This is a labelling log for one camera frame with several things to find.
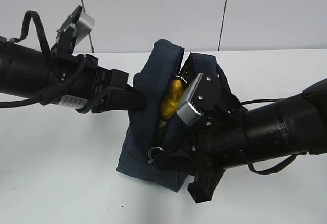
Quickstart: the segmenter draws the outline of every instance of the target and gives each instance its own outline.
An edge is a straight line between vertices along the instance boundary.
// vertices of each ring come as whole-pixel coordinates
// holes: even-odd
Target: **white tabletop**
[[[211,52],[241,101],[300,93],[327,77],[327,50]],[[99,65],[140,71],[148,53],[95,54]],[[16,97],[1,95],[1,100]],[[78,114],[48,105],[0,110],[0,223],[314,223],[327,220],[327,155],[299,156],[276,175],[230,169],[213,200],[115,171],[127,112]],[[258,169],[279,160],[259,163]]]

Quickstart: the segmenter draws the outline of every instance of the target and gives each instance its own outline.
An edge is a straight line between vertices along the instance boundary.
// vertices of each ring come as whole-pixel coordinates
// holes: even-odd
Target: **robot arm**
[[[27,37],[31,18],[42,52],[16,44]],[[101,68],[98,59],[89,54],[72,55],[93,24],[78,6],[57,30],[56,44],[50,50],[37,12],[27,11],[21,37],[9,41],[0,38],[0,92],[28,99],[0,103],[0,107],[52,103],[79,113],[144,109],[146,99],[127,84],[127,73]]]
[[[200,73],[189,86],[177,114],[192,125],[209,115],[203,128],[194,128],[186,141],[162,148],[154,161],[162,170],[194,175],[188,191],[195,202],[209,201],[224,172],[248,165],[252,172],[278,173],[299,154],[327,153],[327,79],[303,93],[248,111],[220,84]],[[291,155],[277,166],[256,171],[253,163]]]
[[[27,37],[31,19],[42,52],[16,44]],[[52,103],[79,113],[145,109],[146,98],[127,84],[127,73],[101,68],[89,54],[72,55],[93,23],[78,6],[49,49],[38,14],[26,12],[20,38],[7,41],[0,36],[0,92],[27,99],[0,102],[0,108]],[[262,101],[274,103],[250,111],[243,106]],[[203,202],[211,200],[229,168],[247,164],[251,171],[267,175],[279,172],[299,154],[327,153],[327,80],[293,97],[262,101],[241,103],[217,77],[198,74],[177,108],[192,132],[185,141],[160,148],[151,162],[162,170],[194,175],[188,191],[196,202]],[[203,114],[209,117],[206,126],[195,127]],[[253,166],[286,155],[291,156],[271,169],[256,171]]]

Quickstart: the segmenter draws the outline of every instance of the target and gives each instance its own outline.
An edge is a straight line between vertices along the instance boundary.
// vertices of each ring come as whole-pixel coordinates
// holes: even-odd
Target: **blue denim pouch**
[[[161,39],[155,43],[144,68],[135,75],[134,88],[147,97],[147,107],[143,111],[129,111],[130,124],[117,166],[118,172],[145,181],[157,182],[175,192],[179,191],[187,174],[161,171],[155,164],[148,164],[148,150],[156,146],[161,103],[171,81],[179,73],[183,53],[182,47]],[[219,75],[221,84],[230,91],[227,78],[214,56],[190,53],[187,63],[190,62],[195,74],[210,72]],[[172,143],[178,143],[187,137],[190,129],[177,114],[173,115],[165,125],[160,146],[165,148]]]

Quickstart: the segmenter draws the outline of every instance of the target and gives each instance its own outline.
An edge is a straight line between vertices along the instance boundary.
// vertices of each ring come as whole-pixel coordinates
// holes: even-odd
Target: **label sticker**
[[[64,95],[58,105],[65,106],[69,108],[75,108],[75,109],[82,109],[87,104],[87,99],[71,96],[71,95]]]

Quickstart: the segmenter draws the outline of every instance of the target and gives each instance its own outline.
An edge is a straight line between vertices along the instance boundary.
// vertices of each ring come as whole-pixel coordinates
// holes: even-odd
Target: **cable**
[[[27,105],[32,105],[39,103],[43,100],[42,97],[37,96],[33,97],[31,99],[25,99],[22,101],[14,101],[14,102],[0,102],[0,108],[17,108],[17,107],[23,107]]]
[[[40,19],[39,14],[36,11],[27,11],[25,13],[24,19],[23,19],[22,25],[21,25],[20,38],[11,38],[9,40],[9,42],[19,43],[22,40],[26,39],[26,37],[27,37],[27,35],[29,33],[31,18],[34,21],[37,37],[39,39],[39,43],[40,43],[40,47],[41,47],[43,56],[44,56],[45,60],[47,61],[48,65],[50,66],[50,64],[51,64],[51,54],[50,54],[48,41],[46,40],[46,35],[45,35],[45,31],[44,31],[44,28],[43,28],[42,21]]]
[[[32,105],[35,103],[41,103],[42,105],[49,104],[54,99],[56,99],[58,95],[60,96],[63,93],[65,93],[65,91],[67,91],[67,88],[78,78],[78,76],[84,70],[85,66],[86,66],[86,58],[83,56],[76,72],[65,82],[57,82],[51,86],[48,86],[38,91],[38,95],[36,97],[30,99],[26,99],[22,101],[14,101],[14,102],[0,102],[0,108],[16,108],[16,107]]]
[[[259,175],[265,176],[265,175],[270,175],[270,174],[276,174],[276,173],[280,172],[282,169],[286,168],[286,166],[290,165],[296,159],[296,157],[299,156],[300,154],[304,155],[304,153],[292,154],[288,158],[284,159],[281,163],[279,163],[278,165],[276,165],[270,169],[257,171],[254,168],[253,164],[248,164],[248,167],[251,172],[259,174]]]
[[[241,102],[241,105],[247,105],[247,104],[252,104],[252,103],[274,103],[278,102],[283,99],[258,99],[258,100],[250,100],[250,101],[245,101]]]

